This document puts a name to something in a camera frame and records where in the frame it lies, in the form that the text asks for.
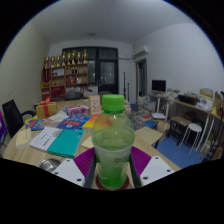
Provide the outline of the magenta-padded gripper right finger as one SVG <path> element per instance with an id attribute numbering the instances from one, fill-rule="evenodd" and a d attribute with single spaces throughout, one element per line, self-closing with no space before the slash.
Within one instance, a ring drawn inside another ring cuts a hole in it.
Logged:
<path id="1" fill-rule="evenodd" d="M 130 168 L 136 188 L 174 173 L 174 170 L 160 156 L 149 156 L 136 147 L 131 149 Z"/>

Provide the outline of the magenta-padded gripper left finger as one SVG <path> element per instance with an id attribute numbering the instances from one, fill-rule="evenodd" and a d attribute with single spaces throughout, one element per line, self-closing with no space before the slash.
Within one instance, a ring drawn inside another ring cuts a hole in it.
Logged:
<path id="1" fill-rule="evenodd" d="M 53 174 L 81 187 L 90 188 L 93 184 L 95 167 L 95 150 L 90 148 L 75 159 L 65 159 Z"/>

